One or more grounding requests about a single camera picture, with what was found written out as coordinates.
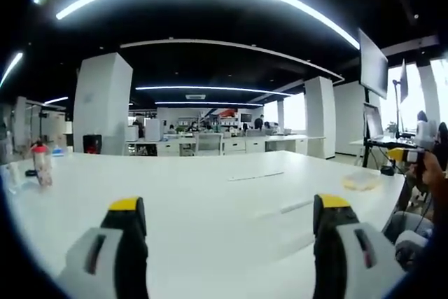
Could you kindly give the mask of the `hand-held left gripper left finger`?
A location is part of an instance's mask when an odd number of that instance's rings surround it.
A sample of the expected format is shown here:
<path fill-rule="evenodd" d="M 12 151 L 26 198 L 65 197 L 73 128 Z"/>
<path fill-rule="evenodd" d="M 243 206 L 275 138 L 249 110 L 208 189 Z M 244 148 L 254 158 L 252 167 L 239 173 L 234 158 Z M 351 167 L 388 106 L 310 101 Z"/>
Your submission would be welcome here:
<path fill-rule="evenodd" d="M 147 259 L 143 198 L 121 199 L 69 248 L 57 284 L 69 298 L 148 298 Z"/>

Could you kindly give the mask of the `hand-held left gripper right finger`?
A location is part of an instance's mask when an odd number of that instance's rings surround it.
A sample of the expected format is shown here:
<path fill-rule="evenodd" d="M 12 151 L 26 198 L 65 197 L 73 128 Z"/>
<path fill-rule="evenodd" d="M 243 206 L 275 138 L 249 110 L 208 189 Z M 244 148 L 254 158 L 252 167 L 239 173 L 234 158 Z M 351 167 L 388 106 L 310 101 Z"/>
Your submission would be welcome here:
<path fill-rule="evenodd" d="M 314 196 L 314 298 L 385 298 L 405 276 L 395 247 L 336 195 Z"/>

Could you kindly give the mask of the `person's right hand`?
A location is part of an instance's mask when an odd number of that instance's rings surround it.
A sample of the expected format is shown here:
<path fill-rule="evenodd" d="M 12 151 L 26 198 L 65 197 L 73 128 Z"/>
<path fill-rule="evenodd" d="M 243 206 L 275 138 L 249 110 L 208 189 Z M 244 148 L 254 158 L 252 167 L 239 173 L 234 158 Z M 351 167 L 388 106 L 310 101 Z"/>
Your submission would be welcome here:
<path fill-rule="evenodd" d="M 423 163 L 426 168 L 422 175 L 423 182 L 435 197 L 447 197 L 447 178 L 439 165 L 438 159 L 432 153 L 425 152 Z"/>

